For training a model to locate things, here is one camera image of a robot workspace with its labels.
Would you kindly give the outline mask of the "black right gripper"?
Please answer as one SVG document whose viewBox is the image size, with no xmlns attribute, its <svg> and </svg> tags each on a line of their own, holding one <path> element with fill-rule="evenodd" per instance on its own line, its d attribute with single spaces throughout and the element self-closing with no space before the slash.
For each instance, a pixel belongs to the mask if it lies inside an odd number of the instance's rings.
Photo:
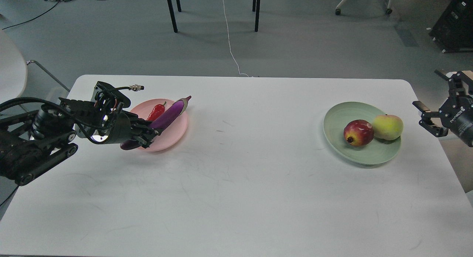
<svg viewBox="0 0 473 257">
<path fill-rule="evenodd" d="M 434 70 L 434 73 L 448 83 L 448 98 L 438 111 L 431 111 L 421 101 L 414 101 L 412 105 L 421 113 L 419 125 L 434 137 L 445 137 L 448 129 L 460 138 L 466 145 L 472 147 L 473 142 L 473 72 L 471 70 L 446 72 Z M 437 126 L 432 118 L 441 119 Z"/>
</svg>

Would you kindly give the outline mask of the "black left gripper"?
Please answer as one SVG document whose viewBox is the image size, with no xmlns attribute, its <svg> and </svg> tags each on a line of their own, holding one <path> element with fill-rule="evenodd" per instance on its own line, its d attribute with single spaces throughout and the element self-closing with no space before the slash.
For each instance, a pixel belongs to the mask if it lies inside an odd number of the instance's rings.
<svg viewBox="0 0 473 257">
<path fill-rule="evenodd" d="M 152 121 L 141 119 L 137 114 L 121 112 L 114 125 L 108 130 L 90 131 L 89 139 L 95 144 L 121 144 L 130 140 L 129 148 L 148 148 L 163 132 L 161 128 L 152 128 Z"/>
</svg>

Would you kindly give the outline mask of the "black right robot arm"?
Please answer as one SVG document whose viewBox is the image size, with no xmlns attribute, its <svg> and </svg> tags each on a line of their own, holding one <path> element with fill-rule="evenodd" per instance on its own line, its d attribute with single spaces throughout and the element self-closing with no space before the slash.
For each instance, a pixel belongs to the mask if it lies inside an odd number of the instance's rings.
<svg viewBox="0 0 473 257">
<path fill-rule="evenodd" d="M 438 111 L 431 111 L 421 101 L 412 104 L 421 113 L 419 125 L 434 137 L 445 137 L 451 131 L 467 146 L 473 142 L 472 71 L 435 70 L 448 83 L 448 97 Z"/>
</svg>

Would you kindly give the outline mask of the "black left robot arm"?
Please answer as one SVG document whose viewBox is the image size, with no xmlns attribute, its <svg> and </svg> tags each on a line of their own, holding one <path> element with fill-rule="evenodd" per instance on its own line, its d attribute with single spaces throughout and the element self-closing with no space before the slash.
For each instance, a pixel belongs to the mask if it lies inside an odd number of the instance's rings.
<svg viewBox="0 0 473 257">
<path fill-rule="evenodd" d="M 1 111 L 27 103 L 38 110 L 1 119 L 1 176 L 25 186 L 73 156 L 77 137 L 93 144 L 124 144 L 126 150 L 149 147 L 163 128 L 126 111 L 130 100 L 122 90 L 138 92 L 144 87 L 113 87 L 99 81 L 90 101 L 61 98 L 56 104 L 34 97 L 20 97 L 1 104 Z"/>
</svg>

